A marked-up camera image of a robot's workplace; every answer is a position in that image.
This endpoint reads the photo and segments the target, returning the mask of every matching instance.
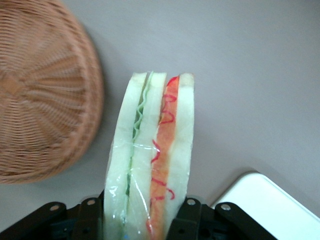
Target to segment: plastic wrap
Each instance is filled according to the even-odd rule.
[[[186,193],[194,126],[194,80],[134,73],[110,150],[105,240],[162,240]]]

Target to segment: gray surface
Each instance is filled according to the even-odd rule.
[[[99,51],[102,126],[67,171],[0,185],[0,230],[47,202],[72,207],[101,192],[128,80],[152,70],[195,74],[189,194],[212,203],[256,170],[320,216],[319,1],[64,2]]]

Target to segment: metal rivet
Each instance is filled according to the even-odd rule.
[[[60,206],[58,204],[50,207],[50,211],[55,211],[55,210],[58,210],[60,208]]]
[[[186,203],[188,204],[188,205],[196,205],[196,201],[195,200],[193,200],[193,199],[188,199],[187,201],[186,201]]]
[[[89,200],[86,204],[88,204],[88,205],[90,206],[90,205],[93,205],[93,204],[95,204],[95,203],[96,203],[96,201],[93,200],[93,199],[91,199],[91,200]]]
[[[225,211],[230,211],[231,210],[231,207],[228,205],[228,204],[222,204],[221,205],[221,208]]]

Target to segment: wicker basket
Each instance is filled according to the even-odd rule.
[[[58,0],[0,1],[0,183],[75,163],[98,129],[103,79],[88,36]]]

